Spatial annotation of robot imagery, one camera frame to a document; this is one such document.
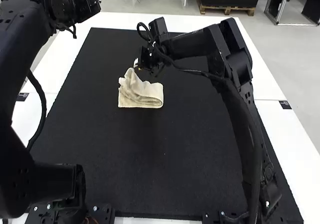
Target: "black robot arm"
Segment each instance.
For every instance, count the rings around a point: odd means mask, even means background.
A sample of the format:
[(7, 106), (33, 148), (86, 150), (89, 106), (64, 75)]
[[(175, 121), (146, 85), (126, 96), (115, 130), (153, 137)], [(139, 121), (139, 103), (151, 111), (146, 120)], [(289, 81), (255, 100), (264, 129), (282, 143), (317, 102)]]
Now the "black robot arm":
[[(227, 19), (173, 38), (164, 18), (152, 21), (149, 28), (139, 23), (137, 31), (148, 43), (147, 47), (141, 47), (139, 68), (153, 72), (173, 65), (180, 71), (205, 76), (221, 94), (228, 109), (242, 161), (242, 185), (248, 214), (241, 216), (243, 220), (231, 220), (222, 215), (222, 220), (226, 223), (267, 223), (282, 194), (253, 97), (252, 58), (235, 20)], [(208, 71), (191, 70), (175, 63), (175, 60), (196, 56), (207, 57)]]
[(33, 60), (49, 37), (57, 30), (67, 30), (75, 38), (75, 24), (98, 12), (98, 0), (1, 0), (0, 218), (19, 217), (41, 201), (53, 201), (53, 207), (60, 209), (74, 207), (79, 215), (73, 215), (73, 220), (79, 218), (78, 223), (85, 218), (82, 167), (35, 162), (12, 129), (11, 120)]

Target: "pallet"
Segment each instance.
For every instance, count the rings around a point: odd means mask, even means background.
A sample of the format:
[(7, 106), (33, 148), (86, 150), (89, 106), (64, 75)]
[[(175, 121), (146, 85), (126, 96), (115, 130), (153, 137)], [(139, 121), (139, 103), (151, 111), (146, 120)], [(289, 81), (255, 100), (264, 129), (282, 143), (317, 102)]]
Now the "pallet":
[(247, 11), (249, 16), (255, 15), (255, 8), (242, 8), (242, 7), (223, 7), (223, 6), (205, 6), (201, 3), (201, 0), (196, 0), (200, 14), (204, 15), (206, 10), (224, 10), (224, 15), (230, 15), (231, 10), (244, 10)]

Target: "folded towel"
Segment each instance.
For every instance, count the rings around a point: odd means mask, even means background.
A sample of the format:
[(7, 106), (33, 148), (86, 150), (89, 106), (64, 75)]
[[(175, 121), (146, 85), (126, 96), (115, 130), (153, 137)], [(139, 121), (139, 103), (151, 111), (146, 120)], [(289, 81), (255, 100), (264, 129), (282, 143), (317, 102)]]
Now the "folded towel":
[(164, 104), (164, 87), (160, 83), (150, 83), (137, 76), (134, 68), (129, 68), (124, 78), (119, 78), (118, 107), (160, 108)]

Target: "gray floor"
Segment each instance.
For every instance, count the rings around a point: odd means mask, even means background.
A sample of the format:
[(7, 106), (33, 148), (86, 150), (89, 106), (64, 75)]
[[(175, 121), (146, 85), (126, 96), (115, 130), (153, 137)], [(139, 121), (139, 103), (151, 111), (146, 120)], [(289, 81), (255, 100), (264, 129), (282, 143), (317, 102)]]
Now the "gray floor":
[[(242, 12), (231, 12), (231, 15), (240, 18), (320, 153), (320, 27), (274, 26), (264, 15), (266, 2), (259, 0), (254, 17)], [(284, 23), (305, 21), (294, 8), (298, 3), (297, 0), (287, 3)], [(185, 8), (181, 0), (139, 0), (134, 7), (132, 0), (102, 0), (101, 6), (104, 12), (200, 15), (196, 0), (187, 0)], [(212, 11), (206, 15), (223, 16), (223, 12)], [(35, 65), (45, 51), (37, 56)]]

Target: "label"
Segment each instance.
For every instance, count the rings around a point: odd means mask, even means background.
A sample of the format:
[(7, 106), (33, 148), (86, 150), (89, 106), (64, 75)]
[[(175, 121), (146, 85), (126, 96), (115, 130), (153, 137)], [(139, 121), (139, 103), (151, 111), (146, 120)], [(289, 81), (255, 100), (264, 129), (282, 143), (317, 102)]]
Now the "label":
[(17, 97), (17, 101), (25, 101), (28, 97), (29, 93), (19, 93)]
[(284, 110), (291, 110), (292, 109), (287, 100), (279, 100), (279, 103), (281, 104), (281, 106)]

